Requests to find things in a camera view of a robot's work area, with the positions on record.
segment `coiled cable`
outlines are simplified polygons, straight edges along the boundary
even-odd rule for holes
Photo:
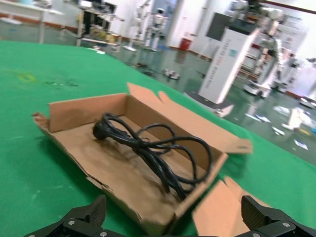
[[[128,132],[122,131],[116,128],[111,121],[118,122],[121,124]],[[140,136],[144,131],[147,131],[154,127],[161,127],[162,129],[167,129],[170,132],[171,138],[150,142],[144,141]],[[142,160],[148,165],[148,167],[159,177],[161,180],[163,189],[166,193],[170,192],[172,188],[180,200],[184,200],[187,194],[191,193],[198,183],[204,181],[210,174],[213,167],[213,153],[209,145],[202,139],[194,136],[178,137],[172,128],[166,124],[155,123],[141,128],[139,131],[135,132],[133,129],[126,124],[119,117],[105,113],[102,115],[100,121],[98,121],[93,128],[93,135],[99,140],[104,140],[107,137],[114,139],[115,141],[127,145],[133,149],[133,151],[142,158]],[[182,145],[176,144],[178,141],[193,141],[200,143],[206,150],[209,161],[208,167],[203,176],[198,177],[197,175],[197,163],[191,153],[191,151]],[[176,175],[168,164],[160,157],[160,155],[166,154],[172,149],[184,151],[191,163],[193,168],[193,179],[186,179],[181,176]],[[183,184],[191,185],[191,188],[185,190],[182,186]]]

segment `white wall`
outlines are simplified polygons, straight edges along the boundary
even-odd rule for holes
[[[207,29],[209,28],[214,12],[224,14],[230,5],[230,2],[231,0],[210,0],[210,5],[206,17],[203,21],[198,37],[196,37],[195,42],[192,44],[190,48],[191,51],[196,53],[201,52],[205,44],[210,41],[209,38],[205,37],[205,34]],[[316,10],[316,1],[314,0],[274,0],[274,2],[289,4],[300,8]],[[271,7],[282,9],[285,14],[291,14],[299,18],[302,18],[304,20],[304,25],[309,26],[308,28],[310,29],[310,31],[306,36],[304,42],[302,42],[302,46],[299,49],[297,55],[312,57],[314,55],[314,52],[316,52],[316,44],[314,43],[316,39],[316,28],[313,26],[314,22],[316,22],[316,15],[301,11],[295,11],[288,8],[276,7],[273,5],[271,5]],[[204,53],[204,55],[207,57],[211,57],[218,43],[219,42],[216,40],[211,40],[210,48],[207,50],[207,52]]]
[[[210,0],[203,24],[201,25],[200,31],[195,41],[191,45],[191,51],[200,53],[208,44],[209,48],[203,55],[209,58],[212,56],[215,48],[219,44],[219,41],[206,37],[206,32],[211,24],[214,13],[218,12],[224,14],[224,12],[228,9],[230,3],[231,0]]]
[[[282,3],[289,6],[295,6],[302,9],[316,11],[315,0],[272,0],[273,2]]]
[[[205,0],[179,0],[167,46],[179,47],[183,37],[195,33],[204,4]]]
[[[46,14],[45,22],[51,22],[59,25],[65,24],[66,26],[71,26],[77,28],[77,18],[79,16],[80,10],[74,5],[64,3],[63,0],[52,0],[53,9],[63,12],[65,15],[53,15]]]

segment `open cardboard box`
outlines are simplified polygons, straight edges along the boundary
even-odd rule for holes
[[[121,93],[51,103],[50,118],[36,113],[35,122],[89,181],[102,189],[147,233],[160,235],[170,231],[210,186],[228,157],[226,153],[251,153],[252,145],[178,105],[163,92],[158,98],[149,89],[133,84],[128,86],[130,95]],[[203,139],[214,154],[211,174],[184,201],[179,201],[173,193],[164,194],[160,180],[140,157],[126,158],[112,144],[94,138],[94,122],[105,112],[120,116],[134,130],[152,123],[165,123],[178,136],[193,135]],[[170,134],[154,128],[150,133],[144,133],[144,137],[154,141],[170,138]],[[188,141],[180,144],[191,150],[197,160],[198,174],[203,174],[208,158],[202,146]],[[192,165],[185,154],[172,151],[163,158],[176,174],[191,178]]]

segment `shiny floor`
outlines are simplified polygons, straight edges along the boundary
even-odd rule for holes
[[[32,25],[14,26],[0,22],[0,40],[14,41],[38,41],[38,27]],[[59,31],[46,27],[45,43],[75,45],[75,37],[69,34],[60,34]],[[158,52],[150,52],[137,47],[137,52],[130,52],[123,48],[119,52],[114,52],[110,46],[102,48],[107,54],[124,62],[125,64],[147,74],[152,79],[158,80],[175,90],[183,93],[185,91],[197,91],[203,81],[209,62],[198,59],[191,53],[177,50],[170,50],[160,42]],[[93,47],[93,44],[83,44],[86,47]],[[161,72],[163,69],[176,71],[181,77],[179,80],[169,79]],[[294,108],[298,106],[298,101],[290,96],[274,91],[267,99],[256,98],[242,90],[245,80],[237,78],[228,94],[228,99],[234,103],[234,109],[225,119],[246,128],[247,130],[263,137],[282,149],[293,153],[300,158],[316,165],[316,134],[312,129],[302,125],[301,130],[287,131],[281,127],[282,123],[287,123],[288,116],[281,115],[273,108],[282,106]],[[304,108],[311,113],[311,118],[316,120],[316,112]],[[272,123],[259,122],[246,116],[260,115],[268,118]],[[272,126],[285,132],[285,135],[277,135]],[[295,140],[307,145],[305,150],[295,144]]]

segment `green table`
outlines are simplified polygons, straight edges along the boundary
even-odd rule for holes
[[[40,133],[31,114],[48,114],[52,101],[126,92],[128,81],[165,91],[179,104],[251,140],[254,154],[230,155],[219,178],[231,176],[262,201],[316,229],[316,167],[110,56],[86,48],[0,41],[2,236],[23,236],[47,226],[101,193]],[[103,228],[127,236],[143,234],[110,200],[107,206]],[[177,234],[195,234],[190,213]]]

